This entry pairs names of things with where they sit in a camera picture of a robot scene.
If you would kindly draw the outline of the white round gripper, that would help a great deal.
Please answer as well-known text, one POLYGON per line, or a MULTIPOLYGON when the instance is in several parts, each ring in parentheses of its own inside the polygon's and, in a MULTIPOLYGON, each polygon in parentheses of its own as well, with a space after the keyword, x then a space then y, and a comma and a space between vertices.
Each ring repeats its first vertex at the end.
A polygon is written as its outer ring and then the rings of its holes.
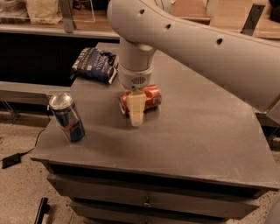
POLYGON ((135 89, 143 89, 150 84, 152 67, 150 66, 142 71, 132 71, 120 64, 118 74, 121 85, 132 91, 127 96, 129 119, 133 127, 139 127, 144 120, 146 95, 144 91, 135 89))

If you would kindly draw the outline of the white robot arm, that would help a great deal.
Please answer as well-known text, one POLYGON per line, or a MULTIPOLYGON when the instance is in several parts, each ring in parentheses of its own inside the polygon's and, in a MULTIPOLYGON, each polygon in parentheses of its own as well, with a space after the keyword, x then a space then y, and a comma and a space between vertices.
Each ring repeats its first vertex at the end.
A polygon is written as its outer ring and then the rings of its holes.
POLYGON ((150 82, 159 50, 280 122, 280 46, 172 16, 168 0, 110 0, 120 36, 119 77, 128 90, 150 82))

